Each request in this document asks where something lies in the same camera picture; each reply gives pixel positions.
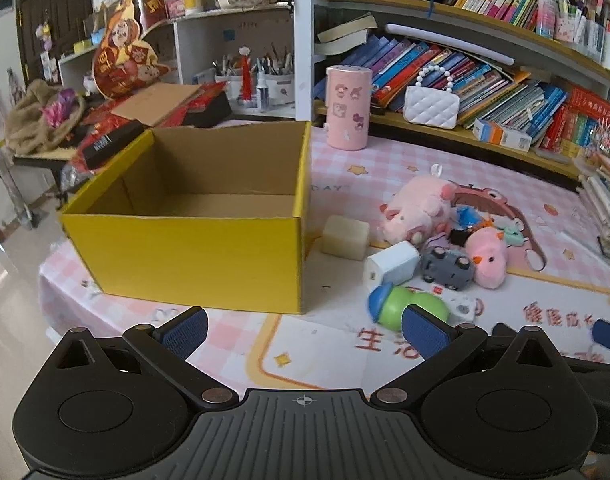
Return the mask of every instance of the door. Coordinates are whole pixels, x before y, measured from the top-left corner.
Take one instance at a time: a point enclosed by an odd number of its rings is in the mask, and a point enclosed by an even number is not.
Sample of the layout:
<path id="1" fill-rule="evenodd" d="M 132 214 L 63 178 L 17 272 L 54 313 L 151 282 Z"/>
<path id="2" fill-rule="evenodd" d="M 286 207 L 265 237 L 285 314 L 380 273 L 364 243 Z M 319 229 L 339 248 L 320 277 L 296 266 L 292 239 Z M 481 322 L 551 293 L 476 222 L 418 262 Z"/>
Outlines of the door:
<path id="1" fill-rule="evenodd" d="M 83 21 L 91 13 L 92 0 L 16 0 L 18 44 L 26 84 L 43 78 L 43 46 L 36 38 L 36 28 L 48 20 L 53 40 L 50 57 L 60 59 L 62 54 L 73 51 L 75 43 L 85 40 Z"/>

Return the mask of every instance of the gray ribbed plate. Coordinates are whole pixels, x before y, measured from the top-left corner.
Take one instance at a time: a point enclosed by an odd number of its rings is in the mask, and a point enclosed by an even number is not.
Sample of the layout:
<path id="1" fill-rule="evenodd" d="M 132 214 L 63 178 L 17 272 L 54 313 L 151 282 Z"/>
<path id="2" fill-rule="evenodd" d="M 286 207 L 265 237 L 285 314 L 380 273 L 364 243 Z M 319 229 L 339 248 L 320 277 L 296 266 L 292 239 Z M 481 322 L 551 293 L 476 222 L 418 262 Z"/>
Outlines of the gray ribbed plate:
<path id="1" fill-rule="evenodd" d="M 34 473 L 30 480 L 50 477 Z M 356 390 L 252 390 L 226 412 L 201 415 L 166 458 L 124 480 L 476 480 L 443 459 L 403 413 Z M 582 480 L 568 471 L 559 480 Z"/>

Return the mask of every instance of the open box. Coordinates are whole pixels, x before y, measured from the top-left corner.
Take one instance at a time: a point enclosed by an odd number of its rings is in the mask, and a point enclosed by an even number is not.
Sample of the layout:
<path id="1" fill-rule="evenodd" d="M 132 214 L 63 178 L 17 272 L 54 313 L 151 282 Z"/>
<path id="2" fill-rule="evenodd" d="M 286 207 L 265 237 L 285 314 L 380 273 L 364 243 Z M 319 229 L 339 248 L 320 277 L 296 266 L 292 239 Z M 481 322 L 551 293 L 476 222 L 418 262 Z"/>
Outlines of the open box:
<path id="1" fill-rule="evenodd" d="M 309 123 L 148 130 L 61 221 L 108 294 L 301 311 Z"/>

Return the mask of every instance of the blue gripper pad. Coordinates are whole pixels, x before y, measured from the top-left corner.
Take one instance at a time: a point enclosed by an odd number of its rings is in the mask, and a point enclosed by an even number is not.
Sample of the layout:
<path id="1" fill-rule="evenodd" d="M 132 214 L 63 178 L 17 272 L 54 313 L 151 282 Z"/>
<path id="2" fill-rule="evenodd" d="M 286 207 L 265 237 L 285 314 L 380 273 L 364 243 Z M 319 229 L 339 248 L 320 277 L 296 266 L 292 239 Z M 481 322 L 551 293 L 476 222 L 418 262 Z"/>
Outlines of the blue gripper pad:
<path id="1" fill-rule="evenodd" d="M 162 346 L 184 361 L 207 339 L 208 326 L 207 312 L 201 308 L 191 308 L 156 330 L 155 337 Z"/>
<path id="2" fill-rule="evenodd" d="M 592 327 L 592 339 L 595 343 L 610 349 L 610 323 L 599 319 Z"/>
<path id="3" fill-rule="evenodd" d="M 427 360 L 451 343 L 450 336 L 417 312 L 414 307 L 420 309 L 419 306 L 409 305 L 403 311 L 403 337 L 423 359 Z"/>

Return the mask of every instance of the handbag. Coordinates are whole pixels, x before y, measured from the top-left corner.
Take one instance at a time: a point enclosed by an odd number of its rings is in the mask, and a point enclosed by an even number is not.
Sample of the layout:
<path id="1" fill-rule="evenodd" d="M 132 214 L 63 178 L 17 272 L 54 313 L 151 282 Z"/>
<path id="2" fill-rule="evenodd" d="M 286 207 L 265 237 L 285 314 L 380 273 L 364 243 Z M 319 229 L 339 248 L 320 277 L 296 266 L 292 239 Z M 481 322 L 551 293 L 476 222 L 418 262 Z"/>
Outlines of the handbag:
<path id="1" fill-rule="evenodd" d="M 423 78 L 434 71 L 442 72 L 447 77 L 447 91 L 426 88 Z M 403 117 L 408 123 L 424 124 L 451 130 L 456 126 L 461 99 L 452 92 L 453 78 L 448 70 L 430 65 L 418 73 L 416 85 L 405 90 Z"/>

